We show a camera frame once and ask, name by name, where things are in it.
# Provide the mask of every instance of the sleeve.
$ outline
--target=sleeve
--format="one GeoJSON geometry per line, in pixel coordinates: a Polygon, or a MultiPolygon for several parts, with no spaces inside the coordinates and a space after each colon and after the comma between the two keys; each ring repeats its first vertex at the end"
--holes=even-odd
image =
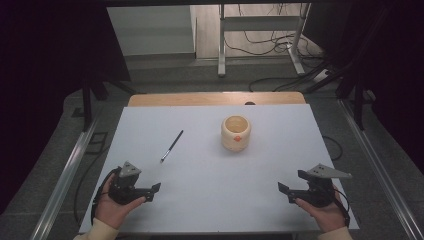
{"type": "Polygon", "coordinates": [[[318,236],[318,240],[352,240],[347,227],[342,227],[318,236]]]}
{"type": "Polygon", "coordinates": [[[93,227],[87,233],[78,235],[74,240],[114,240],[119,231],[94,218],[93,227]]]}

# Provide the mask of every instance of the metal stand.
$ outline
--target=metal stand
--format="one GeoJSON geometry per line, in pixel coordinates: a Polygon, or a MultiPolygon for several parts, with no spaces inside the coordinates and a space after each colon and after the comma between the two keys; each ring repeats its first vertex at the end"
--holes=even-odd
{"type": "Polygon", "coordinates": [[[82,98],[84,106],[84,128],[86,132],[92,122],[92,109],[91,109],[91,91],[97,100],[106,100],[109,96],[106,87],[101,79],[106,80],[115,87],[127,92],[130,95],[139,94],[140,92],[124,85],[121,82],[112,80],[109,76],[103,73],[87,73],[83,76],[82,80],[82,98]]]}
{"type": "Polygon", "coordinates": [[[305,4],[300,16],[237,16],[225,17],[224,4],[220,6],[220,34],[218,76],[225,76],[225,32],[237,31],[296,31],[292,44],[288,44],[288,52],[298,75],[305,74],[297,56],[297,46],[306,20],[310,4],[305,4]]]}

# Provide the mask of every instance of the human hand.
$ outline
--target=human hand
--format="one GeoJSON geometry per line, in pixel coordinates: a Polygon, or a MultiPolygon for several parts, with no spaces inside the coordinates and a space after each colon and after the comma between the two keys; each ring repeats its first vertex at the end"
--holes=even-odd
{"type": "Polygon", "coordinates": [[[103,187],[99,205],[97,206],[96,210],[96,218],[106,223],[110,227],[113,227],[114,229],[119,229],[128,213],[144,203],[146,198],[137,198],[127,205],[120,205],[116,203],[108,195],[110,184],[112,183],[114,177],[115,174],[112,174],[103,187]]]}
{"type": "MultiPolygon", "coordinates": [[[[337,191],[335,197],[341,202],[340,195],[337,191]]],[[[330,232],[346,226],[343,213],[334,202],[326,207],[317,208],[300,198],[296,198],[295,201],[299,207],[315,218],[315,221],[323,232],[330,232]]]]}

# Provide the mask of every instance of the metal frame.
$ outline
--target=metal frame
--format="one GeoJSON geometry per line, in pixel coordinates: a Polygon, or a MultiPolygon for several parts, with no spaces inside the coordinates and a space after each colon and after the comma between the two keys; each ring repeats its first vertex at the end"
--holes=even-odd
{"type": "Polygon", "coordinates": [[[91,136],[93,135],[94,129],[96,128],[98,118],[101,109],[96,114],[96,117],[92,121],[87,131],[82,132],[75,144],[74,149],[63,169],[62,174],[53,190],[52,195],[41,214],[40,219],[32,233],[30,239],[47,239],[51,228],[56,220],[57,214],[62,206],[63,200],[65,199],[66,193],[68,192],[69,186],[74,179],[75,173],[77,172],[78,166],[84,156],[85,150],[88,143],[90,142],[91,136]]]}
{"type": "Polygon", "coordinates": [[[220,5],[220,32],[218,54],[218,76],[225,76],[225,32],[236,31],[295,31],[292,44],[288,44],[288,53],[298,75],[305,74],[305,70],[297,55],[297,46],[305,25],[306,15],[310,3],[306,3],[300,16],[240,16],[225,17],[224,4],[220,5]]]}

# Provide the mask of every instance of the aluminum rail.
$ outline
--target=aluminum rail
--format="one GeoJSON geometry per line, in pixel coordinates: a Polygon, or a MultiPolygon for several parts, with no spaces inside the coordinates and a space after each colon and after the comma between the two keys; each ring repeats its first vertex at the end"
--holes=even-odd
{"type": "Polygon", "coordinates": [[[75,176],[84,152],[90,142],[91,136],[93,135],[94,129],[96,128],[101,109],[97,111],[91,125],[86,132],[82,132],[69,156],[68,162],[63,169],[62,174],[53,190],[52,195],[41,214],[40,219],[32,233],[30,239],[46,239],[50,233],[50,230],[56,220],[57,214],[62,206],[63,200],[65,199],[66,193],[68,192],[69,186],[75,176]]]}

